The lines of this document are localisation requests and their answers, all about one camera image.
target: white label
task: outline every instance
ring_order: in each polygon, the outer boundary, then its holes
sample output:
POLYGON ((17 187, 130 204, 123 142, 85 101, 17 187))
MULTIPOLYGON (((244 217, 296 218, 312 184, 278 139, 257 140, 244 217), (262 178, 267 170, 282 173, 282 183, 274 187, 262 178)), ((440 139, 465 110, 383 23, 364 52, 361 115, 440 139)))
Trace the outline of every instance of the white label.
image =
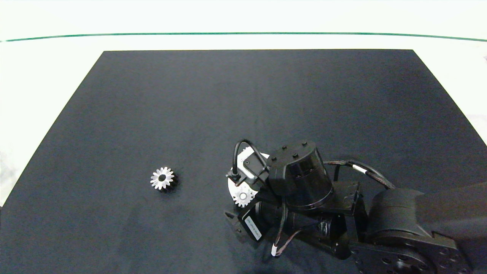
POLYGON ((250 231, 254 235, 255 239, 259 240, 262 237, 262 234, 259 231, 259 229, 257 228, 257 226, 255 225, 254 220, 252 220, 252 218, 249 216, 249 217, 245 218, 245 223, 247 224, 248 228, 250 229, 250 231))

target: silver gear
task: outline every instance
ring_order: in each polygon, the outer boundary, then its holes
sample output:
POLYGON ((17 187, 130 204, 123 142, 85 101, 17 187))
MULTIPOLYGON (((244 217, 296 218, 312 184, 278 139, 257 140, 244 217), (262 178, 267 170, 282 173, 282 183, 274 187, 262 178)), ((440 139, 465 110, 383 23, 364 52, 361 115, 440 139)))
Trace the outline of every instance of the silver gear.
POLYGON ((235 204, 242 208, 248 205, 255 198, 255 194, 257 194, 257 191, 251 189, 246 182, 242 182, 240 186, 235 186, 231 179, 228 179, 228 190, 235 204))
POLYGON ((159 190, 162 190, 163 188, 166 189, 168 186, 171 186, 171 183, 173 182, 173 178, 174 178, 173 173, 174 172, 171 171, 170 168, 161 167, 161 169, 158 169, 156 170, 156 172, 152 173, 154 175, 150 177, 151 178, 150 182, 152 183, 152 186, 155 189, 159 189, 159 190), (165 176, 164 180, 162 181, 159 180, 161 175, 165 176))

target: black mat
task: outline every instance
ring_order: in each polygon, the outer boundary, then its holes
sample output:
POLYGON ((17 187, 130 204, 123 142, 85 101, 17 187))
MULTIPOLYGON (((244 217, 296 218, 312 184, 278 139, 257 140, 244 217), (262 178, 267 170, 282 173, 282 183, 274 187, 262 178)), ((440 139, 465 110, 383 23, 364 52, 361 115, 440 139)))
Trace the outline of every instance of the black mat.
POLYGON ((105 52, 2 210, 0 273, 357 273, 299 241, 274 259, 236 240, 225 173, 243 137, 314 140, 425 193, 487 181, 487 147, 413 51, 105 52), (161 166, 174 193, 150 187, 161 166))

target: spur gear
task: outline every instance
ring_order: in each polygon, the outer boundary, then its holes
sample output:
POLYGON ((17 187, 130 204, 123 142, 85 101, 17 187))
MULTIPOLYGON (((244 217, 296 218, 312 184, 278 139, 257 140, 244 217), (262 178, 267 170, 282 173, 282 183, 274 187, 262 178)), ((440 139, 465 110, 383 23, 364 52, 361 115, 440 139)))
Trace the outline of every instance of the spur gear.
POLYGON ((235 183, 231 179, 228 179, 228 190, 235 204, 241 208, 248 205, 255 198, 255 194, 257 194, 257 191, 252 190, 246 182, 235 186, 235 183))
POLYGON ((174 172, 168 167, 161 167, 161 169, 156 170, 156 172, 152 174, 153 176, 150 177, 150 182, 155 189, 167 190, 174 186, 176 182, 174 172))

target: electrical wire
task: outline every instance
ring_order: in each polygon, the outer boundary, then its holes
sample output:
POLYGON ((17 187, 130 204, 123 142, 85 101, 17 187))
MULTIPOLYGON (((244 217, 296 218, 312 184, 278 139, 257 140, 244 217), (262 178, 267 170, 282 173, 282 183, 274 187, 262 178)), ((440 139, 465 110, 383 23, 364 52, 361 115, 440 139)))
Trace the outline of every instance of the electrical wire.
POLYGON ((377 169, 371 167, 366 163, 362 163, 355 160, 332 160, 332 161, 325 161, 323 163, 328 165, 336 165, 333 181, 338 181, 338 173, 339 173, 340 166, 349 166, 359 172, 362 172, 368 177, 374 179, 375 181, 383 185, 386 189, 395 188, 395 186, 389 180, 387 180, 381 172, 379 172, 377 169))
POLYGON ((295 230, 291 236, 289 236, 289 238, 286 240, 286 242, 284 243, 284 245, 282 247, 280 247, 279 249, 276 249, 274 253, 272 253, 272 255, 274 257, 277 257, 277 256, 280 256, 282 254, 282 252, 286 249, 287 245, 294 239, 294 237, 296 235, 298 235, 301 231, 303 231, 303 228, 299 228, 297 230, 295 230))
POLYGON ((238 155, 239 155, 239 148, 242 143, 248 144, 255 152, 257 159, 261 162, 261 164, 264 166, 264 168, 267 167, 267 160, 262 156, 261 152, 257 149, 257 147, 248 139, 242 139, 237 142, 235 145, 235 148, 233 150, 233 160, 232 160, 232 175, 237 177, 239 175, 239 169, 237 167, 237 161, 238 161, 238 155))
POLYGON ((284 223, 286 222, 286 219, 287 219, 288 209, 287 209, 286 200, 284 197, 282 197, 281 207, 282 207, 281 223, 279 224, 279 230, 277 232, 276 240, 274 241, 275 247, 277 247, 277 245, 279 244, 279 240, 281 239, 282 230, 284 229, 284 223))

